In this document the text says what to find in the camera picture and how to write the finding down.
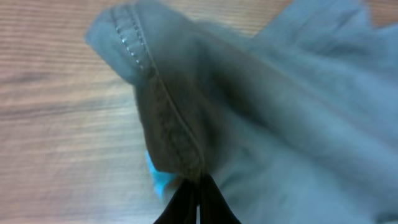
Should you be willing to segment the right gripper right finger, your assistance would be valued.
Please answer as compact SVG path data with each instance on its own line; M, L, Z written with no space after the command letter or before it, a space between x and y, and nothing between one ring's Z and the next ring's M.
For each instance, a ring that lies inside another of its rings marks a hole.
M241 224L210 175L201 178L198 189L201 224Z

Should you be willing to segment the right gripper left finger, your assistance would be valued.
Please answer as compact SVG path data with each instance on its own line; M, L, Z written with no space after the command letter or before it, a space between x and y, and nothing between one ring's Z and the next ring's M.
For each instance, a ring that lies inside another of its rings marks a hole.
M154 224L196 224L197 206L196 188L184 180Z

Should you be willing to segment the grey shorts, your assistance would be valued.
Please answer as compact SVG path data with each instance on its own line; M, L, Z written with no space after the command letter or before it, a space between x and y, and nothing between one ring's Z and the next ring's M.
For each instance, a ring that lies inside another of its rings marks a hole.
M294 1L254 37L157 1L101 13L91 48L135 89L147 152L241 223L397 222L397 24Z

